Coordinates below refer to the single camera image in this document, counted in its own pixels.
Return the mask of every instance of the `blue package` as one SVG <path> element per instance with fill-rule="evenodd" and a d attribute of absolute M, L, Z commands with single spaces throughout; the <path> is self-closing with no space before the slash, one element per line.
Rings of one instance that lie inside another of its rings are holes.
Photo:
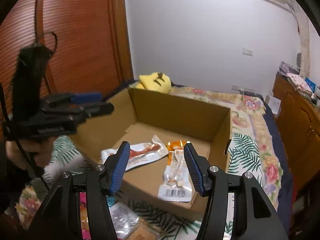
<path fill-rule="evenodd" d="M 310 79 L 305 79 L 308 86 L 311 88 L 312 92 L 314 93 L 316 91 L 316 84 L 314 84 Z"/>

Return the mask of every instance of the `human hand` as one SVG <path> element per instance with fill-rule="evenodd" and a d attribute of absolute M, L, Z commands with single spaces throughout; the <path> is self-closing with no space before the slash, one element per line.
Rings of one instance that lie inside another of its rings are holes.
<path fill-rule="evenodd" d="M 26 152 L 38 153 L 34 156 L 34 160 L 37 166 L 44 168 L 51 159 L 51 152 L 53 149 L 53 142 L 55 139 L 55 137 L 49 137 L 41 143 L 21 139 L 19 140 L 19 142 Z M 17 144 L 14 141 L 6 141 L 5 149 L 9 160 L 11 160 L 20 169 L 27 169 L 27 162 L 23 158 L 22 153 L 20 152 Z"/>

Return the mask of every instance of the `barcode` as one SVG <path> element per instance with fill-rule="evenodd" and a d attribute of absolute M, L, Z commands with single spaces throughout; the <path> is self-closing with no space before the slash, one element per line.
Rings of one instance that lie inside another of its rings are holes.
<path fill-rule="evenodd" d="M 185 197 L 185 190 L 166 189 L 164 196 L 166 197 Z"/>

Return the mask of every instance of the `white wall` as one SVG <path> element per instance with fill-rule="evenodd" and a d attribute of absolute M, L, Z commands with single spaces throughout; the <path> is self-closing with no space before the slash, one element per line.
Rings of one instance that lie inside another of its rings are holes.
<path fill-rule="evenodd" d="M 280 62 L 300 52 L 293 15 L 265 0 L 126 0 L 126 11 L 135 78 L 161 71 L 176 84 L 267 94 Z"/>
<path fill-rule="evenodd" d="M 310 37 L 310 80 L 320 84 L 320 37 L 309 20 Z"/>

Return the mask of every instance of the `plush toy ear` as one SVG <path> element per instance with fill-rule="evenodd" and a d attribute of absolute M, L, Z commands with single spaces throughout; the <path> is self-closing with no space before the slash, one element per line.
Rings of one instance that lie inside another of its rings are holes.
<path fill-rule="evenodd" d="M 151 75 L 140 75 L 140 82 L 148 90 L 169 93 L 171 81 L 168 76 L 161 72 L 154 72 Z"/>

